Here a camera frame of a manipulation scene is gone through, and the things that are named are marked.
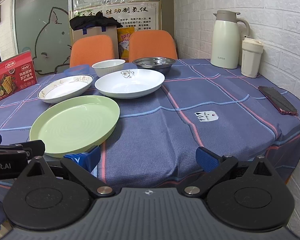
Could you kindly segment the black cloth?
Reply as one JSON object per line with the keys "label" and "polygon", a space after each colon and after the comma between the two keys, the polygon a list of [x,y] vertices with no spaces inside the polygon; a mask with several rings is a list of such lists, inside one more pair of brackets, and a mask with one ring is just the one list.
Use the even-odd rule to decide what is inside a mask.
{"label": "black cloth", "polygon": [[101,12],[90,16],[76,16],[69,21],[72,30],[79,30],[91,27],[117,27],[122,28],[123,25],[113,17],[103,16]]}

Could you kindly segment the yellow snack bag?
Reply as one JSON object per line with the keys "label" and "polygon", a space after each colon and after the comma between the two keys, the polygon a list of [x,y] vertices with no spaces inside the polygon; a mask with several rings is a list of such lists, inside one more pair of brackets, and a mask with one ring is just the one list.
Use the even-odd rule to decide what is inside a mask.
{"label": "yellow snack bag", "polygon": [[119,48],[119,57],[129,62],[129,42],[131,35],[135,32],[134,27],[118,28],[117,41]]}

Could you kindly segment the cat drawing glass board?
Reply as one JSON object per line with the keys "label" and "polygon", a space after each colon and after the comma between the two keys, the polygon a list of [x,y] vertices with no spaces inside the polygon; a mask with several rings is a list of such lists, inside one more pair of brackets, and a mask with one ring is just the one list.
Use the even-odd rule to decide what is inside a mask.
{"label": "cat drawing glass board", "polygon": [[14,0],[13,12],[17,50],[31,52],[36,75],[69,68],[68,0]]}

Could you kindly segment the stainless steel bowl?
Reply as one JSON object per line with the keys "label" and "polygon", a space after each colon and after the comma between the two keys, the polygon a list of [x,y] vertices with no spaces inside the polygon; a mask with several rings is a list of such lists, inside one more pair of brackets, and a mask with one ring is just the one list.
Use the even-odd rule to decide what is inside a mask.
{"label": "stainless steel bowl", "polygon": [[136,59],[132,63],[140,69],[155,70],[165,75],[171,70],[175,62],[175,59],[167,57],[144,57]]}

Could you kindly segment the green round plate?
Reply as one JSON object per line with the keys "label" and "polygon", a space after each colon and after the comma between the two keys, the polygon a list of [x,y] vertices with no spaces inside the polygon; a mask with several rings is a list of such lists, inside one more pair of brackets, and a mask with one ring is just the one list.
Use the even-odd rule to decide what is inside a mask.
{"label": "green round plate", "polygon": [[106,141],[119,116],[118,104],[108,97],[78,96],[43,112],[30,129],[30,140],[41,140],[53,158],[82,153]]}

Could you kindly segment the white ribbed bowl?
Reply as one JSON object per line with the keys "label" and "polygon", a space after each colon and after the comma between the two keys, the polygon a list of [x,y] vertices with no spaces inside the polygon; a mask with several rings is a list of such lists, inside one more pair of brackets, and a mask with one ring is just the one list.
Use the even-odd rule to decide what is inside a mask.
{"label": "white ribbed bowl", "polygon": [[111,59],[101,62],[97,62],[92,65],[98,77],[103,77],[107,74],[123,70],[125,60],[122,59]]}

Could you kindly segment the white deep plate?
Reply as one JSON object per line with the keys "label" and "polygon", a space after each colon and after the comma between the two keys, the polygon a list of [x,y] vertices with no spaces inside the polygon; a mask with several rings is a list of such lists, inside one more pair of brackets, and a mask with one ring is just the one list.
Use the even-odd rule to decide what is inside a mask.
{"label": "white deep plate", "polygon": [[95,82],[103,95],[115,99],[136,99],[158,90],[164,74],[149,69],[127,69],[107,74]]}

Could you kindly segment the white thermos jug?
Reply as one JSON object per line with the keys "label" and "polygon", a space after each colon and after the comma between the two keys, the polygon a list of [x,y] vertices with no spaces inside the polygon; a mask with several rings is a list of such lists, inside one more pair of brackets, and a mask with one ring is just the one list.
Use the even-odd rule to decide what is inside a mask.
{"label": "white thermos jug", "polygon": [[248,21],[237,18],[240,12],[218,10],[216,17],[211,50],[211,64],[225,69],[236,69],[238,66],[240,49],[240,32],[238,22],[244,23],[246,35],[250,35]]}

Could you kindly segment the orange chair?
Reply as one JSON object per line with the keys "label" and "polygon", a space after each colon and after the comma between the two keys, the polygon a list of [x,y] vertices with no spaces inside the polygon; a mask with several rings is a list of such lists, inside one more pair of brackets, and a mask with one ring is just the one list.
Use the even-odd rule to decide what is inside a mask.
{"label": "orange chair", "polygon": [[90,67],[98,62],[115,59],[111,38],[107,35],[95,35],[77,40],[71,49],[70,68],[80,65]]}
{"label": "orange chair", "polygon": [[139,30],[129,41],[129,62],[145,57],[167,57],[177,60],[173,37],[164,30]]}

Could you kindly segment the brown paper bag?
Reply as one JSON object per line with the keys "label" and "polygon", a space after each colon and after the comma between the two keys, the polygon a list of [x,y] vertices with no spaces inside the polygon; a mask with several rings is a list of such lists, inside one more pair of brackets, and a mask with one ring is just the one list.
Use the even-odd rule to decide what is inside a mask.
{"label": "brown paper bag", "polygon": [[117,39],[117,27],[89,27],[73,31],[74,42],[80,38],[95,36],[95,35],[107,35],[111,38],[114,47],[114,56],[119,59],[119,48]]}

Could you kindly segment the left orange chair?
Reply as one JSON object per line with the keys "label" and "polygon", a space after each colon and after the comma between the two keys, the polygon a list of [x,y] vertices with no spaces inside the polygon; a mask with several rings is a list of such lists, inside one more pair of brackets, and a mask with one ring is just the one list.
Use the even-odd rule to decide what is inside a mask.
{"label": "left orange chair", "polygon": [[115,59],[111,38],[107,35],[95,35],[77,40],[71,49],[70,68],[80,65],[90,67],[98,62]]}

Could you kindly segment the red cracker box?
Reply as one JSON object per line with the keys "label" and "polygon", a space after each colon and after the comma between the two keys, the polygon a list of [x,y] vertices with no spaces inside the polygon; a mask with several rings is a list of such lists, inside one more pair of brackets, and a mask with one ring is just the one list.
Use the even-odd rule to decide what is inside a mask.
{"label": "red cracker box", "polygon": [[36,83],[30,50],[0,63],[0,100]]}

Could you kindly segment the blue plaid tablecloth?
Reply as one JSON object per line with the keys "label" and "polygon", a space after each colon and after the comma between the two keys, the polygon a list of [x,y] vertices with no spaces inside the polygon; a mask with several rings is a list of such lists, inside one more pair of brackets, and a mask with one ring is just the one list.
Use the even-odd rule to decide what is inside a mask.
{"label": "blue plaid tablecloth", "polygon": [[[64,77],[42,77],[0,102],[0,145],[30,141],[52,107],[39,91]],[[281,90],[298,110],[282,115],[258,86],[279,91],[262,76],[178,60],[155,92],[106,96],[120,116],[91,174],[115,194],[92,197],[70,180],[62,157],[35,156],[17,178],[0,180],[0,239],[296,239],[285,181],[300,159],[300,100]],[[185,196],[205,175],[199,147],[238,166],[201,196]]]}

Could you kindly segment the floral rimmed white plate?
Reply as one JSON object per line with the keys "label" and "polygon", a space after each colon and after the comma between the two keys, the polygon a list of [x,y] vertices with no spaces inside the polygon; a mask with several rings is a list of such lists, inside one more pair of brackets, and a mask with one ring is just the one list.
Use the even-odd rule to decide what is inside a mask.
{"label": "floral rimmed white plate", "polygon": [[37,97],[39,100],[54,104],[83,94],[93,83],[92,75],[67,76],[40,90]]}

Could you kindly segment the blue plastic bowl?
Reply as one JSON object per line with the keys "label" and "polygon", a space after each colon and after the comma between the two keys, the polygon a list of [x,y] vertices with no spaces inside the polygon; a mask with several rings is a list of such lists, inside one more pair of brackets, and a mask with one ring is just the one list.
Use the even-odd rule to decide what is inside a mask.
{"label": "blue plastic bowl", "polygon": [[71,67],[69,69],[66,69],[63,73],[65,74],[65,76],[89,74],[90,66],[88,64],[83,64],[83,65]]}

